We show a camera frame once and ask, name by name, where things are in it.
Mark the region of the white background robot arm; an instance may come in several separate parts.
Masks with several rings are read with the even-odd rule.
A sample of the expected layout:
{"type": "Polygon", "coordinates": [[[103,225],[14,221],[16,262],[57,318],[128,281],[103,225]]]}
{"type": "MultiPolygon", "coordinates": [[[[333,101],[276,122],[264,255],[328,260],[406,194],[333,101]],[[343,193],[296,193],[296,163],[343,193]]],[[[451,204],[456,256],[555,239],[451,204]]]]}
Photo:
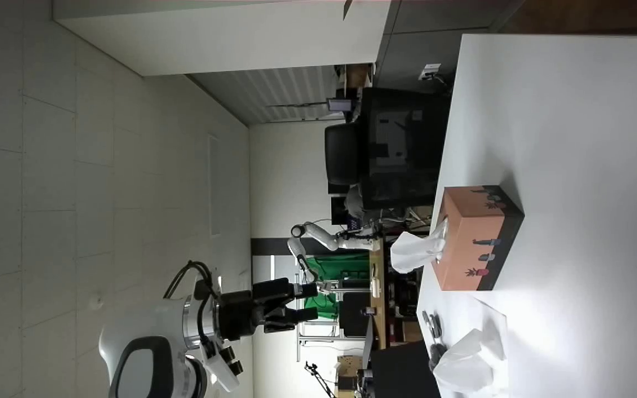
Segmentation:
{"type": "Polygon", "coordinates": [[[373,237],[356,237],[350,232],[329,232],[315,221],[295,223],[290,237],[286,239],[289,255],[300,267],[296,281],[302,284],[315,284],[320,293],[335,293],[343,299],[345,293],[367,291],[367,288],[350,288],[343,276],[322,276],[310,267],[313,255],[306,249],[306,242],[315,240],[328,252],[379,252],[381,240],[373,237]]]}

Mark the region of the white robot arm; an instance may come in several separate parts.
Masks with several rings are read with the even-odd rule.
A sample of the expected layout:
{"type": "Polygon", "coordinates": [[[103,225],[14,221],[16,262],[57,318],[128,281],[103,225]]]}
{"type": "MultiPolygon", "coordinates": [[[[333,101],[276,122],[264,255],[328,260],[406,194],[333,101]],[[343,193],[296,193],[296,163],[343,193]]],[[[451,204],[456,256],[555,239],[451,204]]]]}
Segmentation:
{"type": "Polygon", "coordinates": [[[320,293],[320,282],[274,278],[242,291],[220,291],[203,260],[188,260],[160,301],[110,318],[101,334],[108,398],[206,398],[218,384],[239,387],[244,364],[233,341],[258,329],[289,331],[315,320],[315,307],[292,310],[320,293]]]}

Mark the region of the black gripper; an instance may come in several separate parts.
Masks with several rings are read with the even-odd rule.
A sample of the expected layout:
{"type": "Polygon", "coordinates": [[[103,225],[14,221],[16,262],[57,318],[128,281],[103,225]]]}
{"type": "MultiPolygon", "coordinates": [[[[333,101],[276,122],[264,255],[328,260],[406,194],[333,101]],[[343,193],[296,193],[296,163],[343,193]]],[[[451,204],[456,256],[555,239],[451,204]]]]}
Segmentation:
{"type": "Polygon", "coordinates": [[[315,282],[292,282],[290,278],[274,278],[255,282],[253,289],[224,293],[220,301],[220,331],[229,341],[253,335],[260,325],[266,334],[290,331],[300,323],[315,320],[320,312],[307,310],[276,310],[268,312],[268,301],[295,301],[316,293],[315,282]]]}

